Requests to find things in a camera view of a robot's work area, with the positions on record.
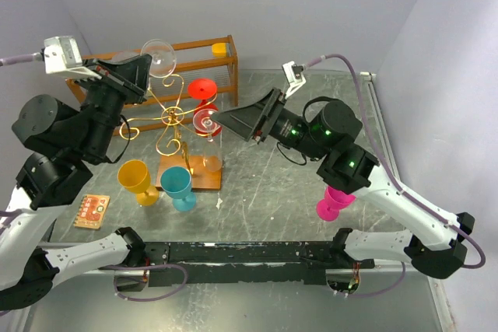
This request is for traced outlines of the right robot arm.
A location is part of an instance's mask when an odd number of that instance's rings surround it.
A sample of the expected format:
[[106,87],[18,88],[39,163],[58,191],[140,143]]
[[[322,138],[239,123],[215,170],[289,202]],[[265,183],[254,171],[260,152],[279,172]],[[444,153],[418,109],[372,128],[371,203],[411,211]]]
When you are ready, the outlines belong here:
[[464,212],[449,213],[388,176],[380,160],[355,143],[362,123],[339,99],[319,96],[323,107],[308,121],[285,108],[279,89],[259,101],[214,113],[212,121],[246,142],[272,137],[288,149],[319,161],[318,176],[331,188],[363,199],[404,226],[398,232],[340,229],[330,249],[341,268],[355,261],[393,260],[411,264],[431,278],[446,279],[462,268],[464,245],[475,224]]

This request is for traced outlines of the clear flute glass one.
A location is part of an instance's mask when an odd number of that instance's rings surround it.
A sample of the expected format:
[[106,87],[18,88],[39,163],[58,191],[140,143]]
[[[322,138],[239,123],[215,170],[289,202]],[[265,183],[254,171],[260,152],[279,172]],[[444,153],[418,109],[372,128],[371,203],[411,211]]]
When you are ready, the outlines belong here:
[[214,138],[207,138],[203,148],[203,165],[209,172],[223,168],[223,152]]

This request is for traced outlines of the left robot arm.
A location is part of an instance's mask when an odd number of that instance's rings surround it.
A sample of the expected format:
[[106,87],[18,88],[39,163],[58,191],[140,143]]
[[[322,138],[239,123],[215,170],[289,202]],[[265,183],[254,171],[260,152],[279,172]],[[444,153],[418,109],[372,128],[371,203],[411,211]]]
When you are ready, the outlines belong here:
[[149,54],[120,62],[86,59],[79,80],[86,98],[79,109],[47,94],[21,109],[12,131],[31,155],[1,213],[3,313],[32,306],[87,271],[143,264],[146,245],[129,227],[60,250],[45,250],[40,241],[92,178],[90,167],[109,162],[114,129],[126,123],[122,110],[145,99],[151,64]]

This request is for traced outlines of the clear flute glass three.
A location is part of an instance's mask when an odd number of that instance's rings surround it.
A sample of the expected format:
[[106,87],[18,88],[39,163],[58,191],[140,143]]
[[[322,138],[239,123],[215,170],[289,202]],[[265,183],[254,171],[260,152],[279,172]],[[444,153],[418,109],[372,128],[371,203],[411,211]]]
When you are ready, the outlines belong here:
[[121,51],[117,54],[150,54],[153,58],[149,76],[153,78],[166,78],[171,75],[177,65],[177,55],[170,44],[159,39],[145,42],[140,52]]

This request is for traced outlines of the clear flute glass two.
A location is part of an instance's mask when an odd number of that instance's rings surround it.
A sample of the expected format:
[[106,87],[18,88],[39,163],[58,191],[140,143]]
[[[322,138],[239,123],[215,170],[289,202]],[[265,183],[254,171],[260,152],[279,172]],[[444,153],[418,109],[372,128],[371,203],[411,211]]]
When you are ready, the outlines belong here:
[[222,130],[221,126],[212,118],[216,113],[217,110],[214,109],[200,109],[193,116],[192,124],[196,134],[206,139],[209,143],[214,143],[215,136]]

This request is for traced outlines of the pink plastic wine glass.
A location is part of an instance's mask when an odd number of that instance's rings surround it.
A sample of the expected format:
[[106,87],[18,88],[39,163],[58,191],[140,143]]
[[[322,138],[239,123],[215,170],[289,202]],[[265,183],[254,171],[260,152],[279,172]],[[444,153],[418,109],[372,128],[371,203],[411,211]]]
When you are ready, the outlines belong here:
[[324,198],[317,203],[316,212],[319,218],[332,222],[339,217],[340,211],[349,207],[356,197],[332,187],[327,187]]

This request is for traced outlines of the red plastic wine glass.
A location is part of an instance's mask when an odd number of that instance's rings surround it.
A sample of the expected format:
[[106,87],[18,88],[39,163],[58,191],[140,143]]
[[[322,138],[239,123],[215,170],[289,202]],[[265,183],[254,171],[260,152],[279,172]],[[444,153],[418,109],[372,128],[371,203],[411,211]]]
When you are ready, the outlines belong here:
[[200,78],[192,81],[188,86],[188,93],[193,99],[200,101],[194,109],[194,115],[200,109],[214,109],[218,111],[218,107],[214,104],[217,92],[218,87],[211,79]]

